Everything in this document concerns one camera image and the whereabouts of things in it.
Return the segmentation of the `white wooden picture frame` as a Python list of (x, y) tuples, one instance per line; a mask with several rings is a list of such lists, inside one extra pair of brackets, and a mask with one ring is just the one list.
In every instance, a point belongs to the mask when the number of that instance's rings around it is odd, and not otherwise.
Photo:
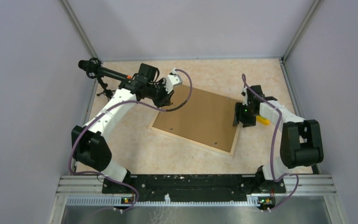
[(233, 156), (239, 126), (234, 126), (234, 106), (240, 101), (217, 91), (181, 85), (171, 98), (174, 108), (187, 97), (189, 101), (172, 112), (158, 112), (149, 129), (189, 142), (217, 154)]

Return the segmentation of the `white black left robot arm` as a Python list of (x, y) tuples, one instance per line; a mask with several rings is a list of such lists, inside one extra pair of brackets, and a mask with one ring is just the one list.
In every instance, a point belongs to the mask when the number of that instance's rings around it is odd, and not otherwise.
[(165, 112), (171, 105), (174, 89), (183, 83), (178, 70), (173, 69), (166, 77), (159, 77), (159, 69), (141, 64), (137, 73), (128, 76), (103, 67), (95, 58), (81, 60), (79, 68), (88, 77), (95, 78), (107, 95), (108, 103), (90, 121), (72, 129), (72, 149), (69, 171), (76, 174), (72, 161), (91, 167), (92, 173), (113, 181), (113, 187), (120, 193), (131, 187), (130, 172), (114, 161), (107, 138), (119, 121), (135, 105), (145, 98), (153, 101), (145, 106)]

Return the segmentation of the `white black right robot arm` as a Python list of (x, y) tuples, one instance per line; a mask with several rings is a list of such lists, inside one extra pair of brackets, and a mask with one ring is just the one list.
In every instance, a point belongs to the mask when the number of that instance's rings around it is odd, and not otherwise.
[(266, 97), (260, 85), (245, 85), (244, 100), (234, 105), (233, 126), (253, 127), (258, 118), (274, 125), (270, 161), (257, 169), (255, 187), (268, 192), (296, 167), (308, 167), (324, 159), (319, 122), (289, 111), (275, 97)]

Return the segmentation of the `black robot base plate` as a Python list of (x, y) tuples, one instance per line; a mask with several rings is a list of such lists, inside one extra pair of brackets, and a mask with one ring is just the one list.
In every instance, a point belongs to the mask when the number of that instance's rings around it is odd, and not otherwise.
[(265, 181), (259, 175), (131, 175), (125, 185), (103, 182), (104, 194), (139, 192), (139, 202), (243, 202), (251, 194), (285, 193), (283, 181)]

